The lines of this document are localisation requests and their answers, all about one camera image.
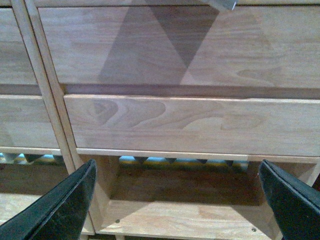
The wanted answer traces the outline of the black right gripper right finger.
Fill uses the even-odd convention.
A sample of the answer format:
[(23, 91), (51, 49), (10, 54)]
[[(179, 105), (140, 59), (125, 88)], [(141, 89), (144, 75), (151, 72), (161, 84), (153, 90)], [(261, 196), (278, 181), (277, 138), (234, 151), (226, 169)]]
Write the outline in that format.
[(258, 169), (264, 196), (285, 240), (320, 238), (320, 192), (264, 159)]

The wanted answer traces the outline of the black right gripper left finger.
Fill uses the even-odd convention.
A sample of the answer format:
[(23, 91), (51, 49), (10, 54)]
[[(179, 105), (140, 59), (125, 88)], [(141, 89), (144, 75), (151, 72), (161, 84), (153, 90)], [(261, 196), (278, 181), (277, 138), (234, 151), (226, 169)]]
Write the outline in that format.
[(0, 226), (2, 240), (78, 240), (97, 178), (94, 159)]

